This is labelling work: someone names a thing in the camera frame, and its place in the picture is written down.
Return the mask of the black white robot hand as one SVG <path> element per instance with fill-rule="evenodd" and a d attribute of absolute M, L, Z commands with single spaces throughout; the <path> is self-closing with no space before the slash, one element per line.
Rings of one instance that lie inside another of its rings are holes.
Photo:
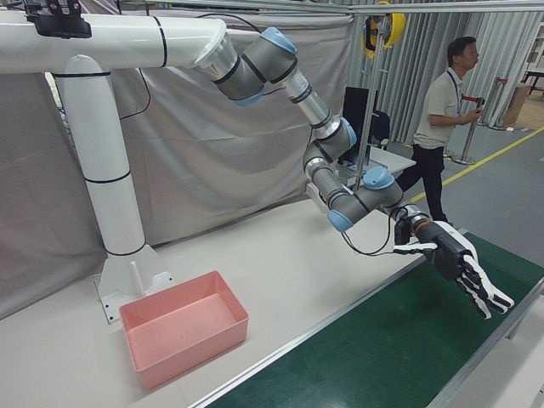
<path fill-rule="evenodd" d="M 479 265 L 474 245 L 446 222 L 400 219 L 394 226 L 394 252 L 421 253 L 448 281 L 453 281 L 485 318 L 494 309 L 505 314 L 514 301 L 492 284 Z"/>

